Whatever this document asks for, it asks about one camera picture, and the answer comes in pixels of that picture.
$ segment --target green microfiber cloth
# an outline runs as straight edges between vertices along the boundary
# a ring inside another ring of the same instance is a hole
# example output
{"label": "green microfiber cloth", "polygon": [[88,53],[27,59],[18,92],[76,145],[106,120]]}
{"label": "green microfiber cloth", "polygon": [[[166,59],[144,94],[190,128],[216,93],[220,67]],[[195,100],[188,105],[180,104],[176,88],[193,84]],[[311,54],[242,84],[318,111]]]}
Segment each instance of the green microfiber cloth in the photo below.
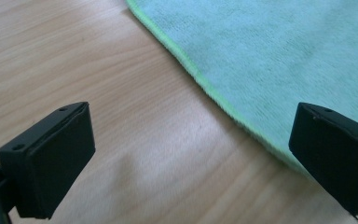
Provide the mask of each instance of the green microfiber cloth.
{"label": "green microfiber cloth", "polygon": [[211,98],[298,171],[288,141],[299,102],[358,121],[358,1],[127,2]]}

